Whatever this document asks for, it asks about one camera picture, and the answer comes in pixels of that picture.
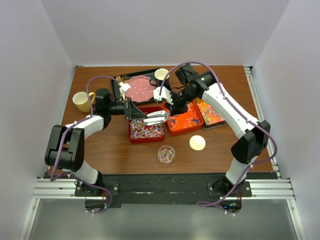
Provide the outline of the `orange tin of lollipops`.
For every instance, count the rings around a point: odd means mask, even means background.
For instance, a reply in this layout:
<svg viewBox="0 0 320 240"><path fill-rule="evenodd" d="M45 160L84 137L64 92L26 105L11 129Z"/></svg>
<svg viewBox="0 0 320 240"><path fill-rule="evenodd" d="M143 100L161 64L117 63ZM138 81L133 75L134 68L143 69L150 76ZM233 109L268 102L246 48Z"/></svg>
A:
<svg viewBox="0 0 320 240"><path fill-rule="evenodd" d="M203 124L204 119L194 100L187 104L187 112L169 116L166 122L168 132L172 137L199 130Z"/></svg>

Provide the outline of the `red tin of candies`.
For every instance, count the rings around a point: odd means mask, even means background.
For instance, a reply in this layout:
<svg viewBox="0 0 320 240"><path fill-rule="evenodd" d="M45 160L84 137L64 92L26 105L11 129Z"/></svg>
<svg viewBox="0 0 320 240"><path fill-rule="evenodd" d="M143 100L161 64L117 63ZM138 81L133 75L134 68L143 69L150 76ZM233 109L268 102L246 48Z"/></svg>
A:
<svg viewBox="0 0 320 240"><path fill-rule="evenodd" d="M128 121L128 139L132 144L158 143L165 140L163 124L146 126L142 119Z"/></svg>

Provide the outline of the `metal scoop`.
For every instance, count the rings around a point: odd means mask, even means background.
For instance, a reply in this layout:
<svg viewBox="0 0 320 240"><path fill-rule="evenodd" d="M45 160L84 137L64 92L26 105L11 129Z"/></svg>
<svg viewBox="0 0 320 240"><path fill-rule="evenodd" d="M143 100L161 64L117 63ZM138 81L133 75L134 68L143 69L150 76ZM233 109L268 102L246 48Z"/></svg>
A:
<svg viewBox="0 0 320 240"><path fill-rule="evenodd" d="M169 114L165 110L158 110L146 115L143 119L145 126L162 125L168 120Z"/></svg>

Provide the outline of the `gold tin of gummies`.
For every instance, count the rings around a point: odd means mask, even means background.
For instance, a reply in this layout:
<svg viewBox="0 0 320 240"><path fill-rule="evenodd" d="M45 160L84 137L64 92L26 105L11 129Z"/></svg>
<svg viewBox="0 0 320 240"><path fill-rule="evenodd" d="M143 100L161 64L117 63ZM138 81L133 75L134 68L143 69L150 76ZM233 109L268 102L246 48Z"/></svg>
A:
<svg viewBox="0 0 320 240"><path fill-rule="evenodd" d="M195 103L203 118L203 128L209 130L212 128L220 127L226 124L225 119L203 99L197 98Z"/></svg>

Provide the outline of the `gold jar lid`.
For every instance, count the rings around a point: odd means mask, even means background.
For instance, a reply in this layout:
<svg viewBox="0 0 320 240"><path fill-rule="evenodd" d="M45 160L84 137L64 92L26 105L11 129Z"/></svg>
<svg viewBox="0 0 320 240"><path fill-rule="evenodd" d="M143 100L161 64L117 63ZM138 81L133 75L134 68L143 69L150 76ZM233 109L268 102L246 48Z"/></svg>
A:
<svg viewBox="0 0 320 240"><path fill-rule="evenodd" d="M189 147L194 151L202 151L206 147L206 140L200 135L194 135L189 139Z"/></svg>

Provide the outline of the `clear plastic jar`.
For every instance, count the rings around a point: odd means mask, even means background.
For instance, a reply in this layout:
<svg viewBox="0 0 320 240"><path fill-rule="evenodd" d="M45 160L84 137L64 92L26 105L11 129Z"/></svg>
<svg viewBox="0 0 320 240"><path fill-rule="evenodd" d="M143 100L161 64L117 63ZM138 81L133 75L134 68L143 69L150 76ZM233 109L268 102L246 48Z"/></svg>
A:
<svg viewBox="0 0 320 240"><path fill-rule="evenodd" d="M162 145L157 151L157 159L164 165L169 165L176 156L175 149L170 145Z"/></svg>

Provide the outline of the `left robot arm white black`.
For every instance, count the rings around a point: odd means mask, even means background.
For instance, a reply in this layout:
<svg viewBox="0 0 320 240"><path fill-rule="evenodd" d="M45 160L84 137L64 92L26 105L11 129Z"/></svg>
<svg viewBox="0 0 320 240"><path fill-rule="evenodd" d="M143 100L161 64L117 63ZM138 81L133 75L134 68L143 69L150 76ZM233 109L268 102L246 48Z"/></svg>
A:
<svg viewBox="0 0 320 240"><path fill-rule="evenodd" d="M106 88L95 94L95 109L90 109L88 116L69 125L52 127L44 161L52 167L52 182L63 176L56 174L59 169L86 184L85 189L92 196L99 196L104 190L102 174L85 161L85 139L104 130L113 115L123 115L127 120L146 119L147 115L130 98L113 101Z"/></svg>

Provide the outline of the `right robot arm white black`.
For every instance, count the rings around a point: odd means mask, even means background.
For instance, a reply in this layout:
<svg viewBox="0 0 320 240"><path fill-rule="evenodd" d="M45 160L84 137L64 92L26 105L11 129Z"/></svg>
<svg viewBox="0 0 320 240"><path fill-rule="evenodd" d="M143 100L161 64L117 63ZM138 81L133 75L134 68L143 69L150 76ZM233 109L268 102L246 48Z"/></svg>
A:
<svg viewBox="0 0 320 240"><path fill-rule="evenodd" d="M244 110L210 67L207 72L199 74L190 62L184 62L171 70L184 87L177 93L166 94L171 116L184 113L187 103L199 98L220 113L237 137L237 142L231 147L231 165L223 178L215 183L227 196L233 197L241 190L240 183L271 139L271 126L266 120L259 121Z"/></svg>

